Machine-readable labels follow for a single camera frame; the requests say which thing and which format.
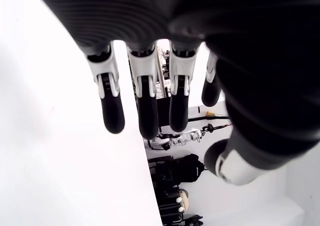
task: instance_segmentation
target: black fabric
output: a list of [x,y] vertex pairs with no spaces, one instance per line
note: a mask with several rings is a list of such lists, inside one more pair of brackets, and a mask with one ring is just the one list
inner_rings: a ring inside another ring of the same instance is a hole
[[195,182],[205,166],[195,154],[175,159],[170,162],[171,174],[174,182],[179,185],[182,182]]

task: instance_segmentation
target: white robotic part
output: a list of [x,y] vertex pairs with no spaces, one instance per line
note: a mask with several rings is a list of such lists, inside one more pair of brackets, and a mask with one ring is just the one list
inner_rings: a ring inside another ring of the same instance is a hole
[[129,47],[126,48],[129,55],[131,73],[135,84],[136,96],[142,97],[142,76],[148,76],[149,80],[149,94],[151,97],[155,97],[157,93],[157,49],[153,49],[153,52],[146,57],[136,57],[132,55]]
[[170,58],[169,58],[169,74],[171,81],[171,93],[173,95],[177,94],[178,91],[178,76],[185,76],[184,80],[184,95],[188,96],[190,92],[190,83],[193,78],[195,63],[197,58],[197,53],[199,48],[197,48],[195,54],[192,57],[178,57],[173,53],[173,44],[170,41]]
[[170,142],[169,138],[166,139],[160,139],[160,138],[153,138],[152,140],[147,140],[147,139],[143,139],[143,144],[144,147],[149,149],[150,147],[152,148],[162,148],[162,145],[166,144]]
[[209,83],[214,81],[216,75],[216,65],[217,65],[218,57],[210,52],[208,62],[206,64],[206,75],[205,78]]
[[178,208],[178,211],[179,211],[179,212],[183,212],[184,210],[185,210],[184,207],[179,207],[179,208]]
[[215,172],[225,182],[240,186],[248,184],[268,170],[253,167],[233,149],[225,159],[220,154],[215,163]]
[[196,141],[202,137],[202,133],[199,129],[191,129],[189,131],[183,132],[180,137],[172,138],[172,144],[181,144],[184,146],[189,141]]
[[175,202],[181,203],[181,202],[182,202],[182,197],[177,197],[176,200],[175,200]]
[[93,75],[94,82],[98,85],[99,96],[101,99],[105,98],[105,91],[103,87],[101,74],[109,74],[110,88],[114,97],[117,97],[120,92],[119,72],[115,57],[114,42],[110,42],[110,50],[111,54],[109,58],[104,62],[97,63],[87,59]]

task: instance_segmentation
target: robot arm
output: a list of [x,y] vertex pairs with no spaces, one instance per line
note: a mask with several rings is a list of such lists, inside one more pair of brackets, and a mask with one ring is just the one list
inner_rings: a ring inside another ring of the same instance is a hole
[[231,138],[214,144],[206,167],[242,185],[320,141],[318,0],[44,0],[86,55],[104,124],[125,126],[113,40],[127,44],[141,134],[158,130],[155,41],[170,40],[169,123],[181,132],[201,42],[210,57],[202,101],[222,90]]

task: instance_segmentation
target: white plastic joint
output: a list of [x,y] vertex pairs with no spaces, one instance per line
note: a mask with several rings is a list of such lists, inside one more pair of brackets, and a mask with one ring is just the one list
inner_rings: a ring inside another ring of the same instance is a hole
[[178,91],[178,76],[185,76],[184,79],[184,95],[188,96],[190,92],[190,83],[193,78],[195,63],[197,58],[197,53],[199,48],[197,48],[195,54],[192,57],[183,58],[178,57],[173,53],[173,45],[170,41],[170,58],[169,58],[169,73],[171,81],[171,94],[176,95]]
[[232,150],[224,159],[220,154],[215,163],[216,175],[227,183],[244,185],[266,173],[247,163],[236,150]]
[[99,96],[101,99],[105,98],[105,90],[101,74],[108,73],[110,88],[114,97],[117,97],[120,92],[119,72],[115,57],[114,42],[110,42],[110,50],[111,54],[109,58],[104,62],[96,63],[87,59],[93,75],[94,82],[98,85]]
[[205,78],[209,83],[212,83],[215,78],[217,61],[218,57],[213,52],[210,52],[208,62],[206,64],[205,75]]
[[149,81],[149,95],[156,96],[156,82],[157,82],[157,49],[154,48],[152,53],[146,57],[136,57],[132,55],[129,47],[126,48],[129,60],[133,81],[135,84],[135,94],[137,97],[142,97],[142,76],[148,76]]

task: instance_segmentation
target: black fingertip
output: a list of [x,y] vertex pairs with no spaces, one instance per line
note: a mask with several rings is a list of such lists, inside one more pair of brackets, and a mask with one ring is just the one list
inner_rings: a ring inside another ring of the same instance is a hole
[[225,150],[227,146],[228,139],[224,139],[214,143],[204,155],[204,165],[205,167],[216,175],[216,162],[219,155]]
[[156,97],[142,95],[138,98],[139,129],[143,138],[153,139],[158,133],[158,110]]
[[169,124],[173,131],[182,132],[188,124],[189,96],[184,95],[184,89],[179,88],[176,95],[171,95]]
[[212,83],[209,83],[207,79],[205,79],[201,96],[202,103],[207,107],[214,106],[218,102],[220,92],[221,87],[217,76],[214,77]]
[[124,110],[121,103],[120,93],[117,97],[106,93],[101,99],[103,122],[106,129],[114,134],[120,133],[125,127]]

